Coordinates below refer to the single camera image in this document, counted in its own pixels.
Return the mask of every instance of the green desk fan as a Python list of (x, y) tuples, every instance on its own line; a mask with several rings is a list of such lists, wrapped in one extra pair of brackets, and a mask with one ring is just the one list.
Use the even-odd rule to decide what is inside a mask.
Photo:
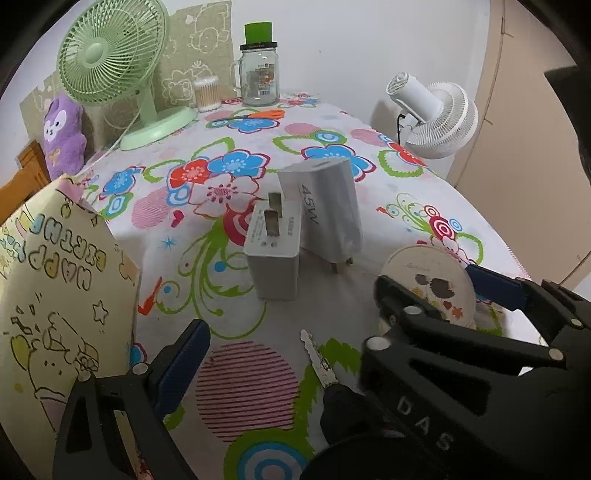
[(140, 122), (121, 137), (121, 150), (143, 147), (194, 120), (186, 106), (156, 112), (152, 73), (168, 40), (168, 13), (158, 0), (100, 0), (74, 22), (61, 43), (57, 71), (82, 105), (136, 94)]

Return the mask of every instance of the table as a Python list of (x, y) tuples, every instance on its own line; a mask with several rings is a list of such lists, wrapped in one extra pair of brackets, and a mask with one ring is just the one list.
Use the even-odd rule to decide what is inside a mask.
[[(200, 480), (297, 479), (326, 446), (320, 384), (300, 330), (353, 385), (361, 343), (377, 332), (373, 282), (396, 249), (434, 245), (463, 264), (527, 276), (468, 201), (393, 140), (305, 93), (272, 108), (285, 109), (285, 118), (227, 120), (257, 111), (227, 100), (168, 138), (115, 151), (79, 176), (85, 198), (142, 268), (131, 362), (151, 361), (195, 317), (212, 330), (204, 363), (165, 420)], [(297, 300), (262, 301), (242, 253), (253, 202), (278, 189), (278, 169), (318, 155), (351, 160), (363, 251), (336, 275), (303, 252)], [(486, 299), (478, 298), (475, 322), (539, 341), (520, 312)]]

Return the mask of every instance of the orange scissors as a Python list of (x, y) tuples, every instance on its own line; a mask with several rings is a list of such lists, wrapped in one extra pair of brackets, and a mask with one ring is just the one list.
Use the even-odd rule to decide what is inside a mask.
[(222, 120), (240, 120), (243, 118), (267, 118), (269, 120), (280, 120), (285, 117), (285, 110), (280, 108), (275, 108), (272, 110), (263, 110), (262, 112), (254, 112), (248, 115), (239, 115), (239, 116), (231, 116), (228, 118), (220, 118), (216, 120), (216, 122), (220, 122)]

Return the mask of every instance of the wooden door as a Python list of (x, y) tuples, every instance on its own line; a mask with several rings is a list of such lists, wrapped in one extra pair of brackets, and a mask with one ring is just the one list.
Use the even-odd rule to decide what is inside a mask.
[(504, 32), (490, 103), (456, 188), (535, 281), (560, 283), (591, 251), (591, 187), (544, 77), (573, 60), (517, 0), (505, 1)]

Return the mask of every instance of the white phone charger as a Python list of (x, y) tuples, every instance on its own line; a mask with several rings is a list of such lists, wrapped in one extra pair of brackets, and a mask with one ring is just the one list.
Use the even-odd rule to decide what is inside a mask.
[(244, 254), (256, 294), (266, 300), (294, 300), (300, 265), (301, 204), (281, 193), (255, 203)]
[(337, 264), (352, 263), (363, 244), (355, 181), (348, 158), (314, 158), (278, 173), (285, 198), (304, 211), (303, 247)]

